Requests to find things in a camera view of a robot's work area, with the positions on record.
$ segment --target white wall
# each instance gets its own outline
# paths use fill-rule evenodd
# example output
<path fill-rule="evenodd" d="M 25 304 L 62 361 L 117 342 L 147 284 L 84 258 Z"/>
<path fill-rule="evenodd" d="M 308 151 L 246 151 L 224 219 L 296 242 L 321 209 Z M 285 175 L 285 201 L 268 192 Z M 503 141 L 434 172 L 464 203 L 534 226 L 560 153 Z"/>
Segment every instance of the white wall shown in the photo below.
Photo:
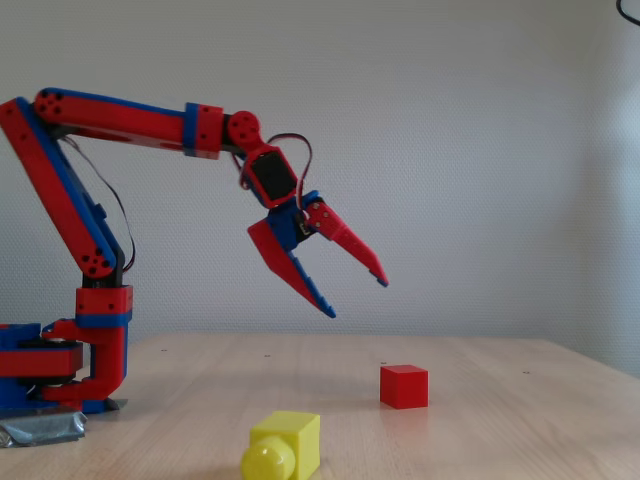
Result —
<path fill-rule="evenodd" d="M 184 330 L 548 336 L 597 354 L 597 324 L 589 341 L 576 338 L 599 321 L 585 303 L 585 115 L 605 3 L 15 2 L 0 16 L 0 93 L 60 86 L 174 109 L 209 103 L 254 111 L 266 135 L 303 133 L 317 154 L 306 185 L 391 280 L 383 290 L 320 237 L 301 245 L 337 310 L 328 319 L 263 265 L 246 227 L 265 211 L 226 157 L 82 140 L 139 246 L 127 277 L 133 340 Z M 300 171 L 304 149 L 286 152 Z M 124 242 L 115 202 L 71 158 Z M 0 172 L 1 320 L 71 315 L 80 275 L 4 138 Z M 630 360 L 616 364 L 640 373 Z"/>

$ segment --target yellow cube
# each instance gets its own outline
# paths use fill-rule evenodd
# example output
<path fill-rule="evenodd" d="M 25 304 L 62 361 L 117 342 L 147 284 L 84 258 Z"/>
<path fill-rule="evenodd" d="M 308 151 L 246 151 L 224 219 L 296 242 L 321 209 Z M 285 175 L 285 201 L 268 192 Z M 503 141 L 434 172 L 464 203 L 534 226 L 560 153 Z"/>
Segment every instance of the yellow cube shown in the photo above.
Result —
<path fill-rule="evenodd" d="M 320 415 L 274 412 L 251 429 L 245 480 L 308 480 L 320 466 Z"/>

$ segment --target black cable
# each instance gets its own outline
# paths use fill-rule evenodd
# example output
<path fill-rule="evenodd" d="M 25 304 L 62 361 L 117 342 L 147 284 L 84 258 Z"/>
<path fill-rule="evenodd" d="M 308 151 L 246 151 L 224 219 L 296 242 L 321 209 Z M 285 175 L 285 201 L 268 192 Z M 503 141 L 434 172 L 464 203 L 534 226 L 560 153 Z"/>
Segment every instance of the black cable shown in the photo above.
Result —
<path fill-rule="evenodd" d="M 622 15 L 622 18 L 624 18 L 625 20 L 630 21 L 631 23 L 633 23 L 634 25 L 637 25 L 638 27 L 640 27 L 640 20 L 637 18 L 632 17 L 631 15 L 628 15 L 623 9 L 622 9 L 622 0 L 617 0 L 616 2 L 616 8 L 618 9 L 618 13 L 620 15 Z"/>
<path fill-rule="evenodd" d="M 111 190 L 111 193 L 113 193 L 113 196 L 118 202 L 118 205 L 120 205 L 120 210 L 122 210 L 122 215 L 124 216 L 124 221 L 127 224 L 127 230 L 129 231 L 129 239 L 131 240 L 131 249 L 132 249 L 131 258 L 129 259 L 129 263 L 127 263 L 125 267 L 122 269 L 123 272 L 128 272 L 131 269 L 131 267 L 133 267 L 133 264 L 136 262 L 136 242 L 133 240 L 133 235 L 131 234 L 131 226 L 129 225 L 129 219 L 127 218 L 127 212 L 124 209 L 124 205 L 122 205 L 122 201 L 120 200 L 120 196 L 118 195 L 118 192 L 116 192 L 115 188 L 113 188 L 109 184 L 109 182 L 107 182 L 107 180 L 102 176 L 102 174 L 98 171 L 98 169 L 93 164 L 93 162 L 89 159 L 89 157 L 87 157 L 87 155 L 82 151 L 82 149 L 76 143 L 75 140 L 72 140 L 69 137 L 62 137 L 61 140 L 67 143 L 68 145 L 70 145 L 71 148 L 73 148 L 76 152 L 80 154 L 82 158 L 85 159 L 85 161 L 91 166 L 91 168 L 93 169 L 95 174 L 98 176 L 98 178 L 102 180 L 102 183 L 104 183 L 107 186 L 107 188 Z"/>

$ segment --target robotic arm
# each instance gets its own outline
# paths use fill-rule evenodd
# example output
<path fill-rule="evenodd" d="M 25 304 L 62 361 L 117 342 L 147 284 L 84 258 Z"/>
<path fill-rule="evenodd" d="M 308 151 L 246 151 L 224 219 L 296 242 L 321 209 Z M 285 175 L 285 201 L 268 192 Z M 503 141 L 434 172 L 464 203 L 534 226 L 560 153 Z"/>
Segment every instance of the robotic arm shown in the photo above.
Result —
<path fill-rule="evenodd" d="M 133 291 L 122 284 L 124 254 L 105 221 L 106 213 L 94 203 L 60 148 L 59 140 L 67 135 L 200 158 L 218 159 L 221 151 L 240 156 L 241 181 L 269 210 L 265 219 L 248 229 L 251 239 L 269 269 L 330 317 L 335 317 L 333 308 L 292 253 L 315 233 L 335 241 L 378 282 L 388 284 L 375 253 L 318 192 L 296 196 L 298 178 L 282 151 L 262 140 L 258 119 L 250 112 L 229 115 L 222 108 L 194 103 L 180 112 L 47 88 L 32 103 L 16 98 L 0 105 L 0 127 L 83 273 L 74 319 L 54 322 L 37 338 L 33 324 L 0 325 L 0 365 L 5 365 L 0 367 L 0 409 L 62 404 L 85 412 L 102 411 L 126 375 Z M 54 346 L 51 339 L 66 342 Z M 91 375 L 82 382 L 72 380 L 81 366 L 78 341 L 89 343 L 92 353 Z M 30 367 L 7 366 L 16 362 Z"/>

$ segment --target red robotic arm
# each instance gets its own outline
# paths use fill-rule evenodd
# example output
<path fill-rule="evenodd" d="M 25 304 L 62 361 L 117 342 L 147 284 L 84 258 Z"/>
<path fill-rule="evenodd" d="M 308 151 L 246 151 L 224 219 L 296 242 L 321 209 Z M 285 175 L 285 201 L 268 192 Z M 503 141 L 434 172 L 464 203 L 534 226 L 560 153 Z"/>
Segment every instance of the red robotic arm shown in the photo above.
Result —
<path fill-rule="evenodd" d="M 180 112 L 47 88 L 31 103 L 19 97 L 0 105 L 0 127 L 83 273 L 82 288 L 76 293 L 75 318 L 45 327 L 42 341 L 45 346 L 46 339 L 54 338 L 90 343 L 91 376 L 61 387 L 47 386 L 46 381 L 38 379 L 38 385 L 45 385 L 41 389 L 45 402 L 100 410 L 90 402 L 104 401 L 126 375 L 127 325 L 132 312 L 132 289 L 122 284 L 124 254 L 108 228 L 106 213 L 93 202 L 59 146 L 58 141 L 67 135 L 182 151 L 208 159 L 217 159 L 221 151 L 240 156 L 244 160 L 243 183 L 269 209 L 267 218 L 249 228 L 253 242 L 273 272 L 331 317 L 335 316 L 333 308 L 292 253 L 314 233 L 341 245 L 381 284 L 388 283 L 375 253 L 326 206 L 318 192 L 310 192 L 296 202 L 298 178 L 282 151 L 262 140 L 258 119 L 250 112 L 228 115 L 220 107 L 193 103 Z M 14 350 L 25 341 L 15 340 L 16 331 L 4 330 L 0 329 L 0 362 L 3 334 L 11 336 Z M 29 339 L 30 348 L 34 342 L 38 340 Z M 70 348 L 65 355 L 75 358 L 71 357 L 74 352 Z M 0 372 L 0 409 L 1 380 L 10 375 Z M 29 382 L 22 379 L 19 383 L 24 386 Z"/>

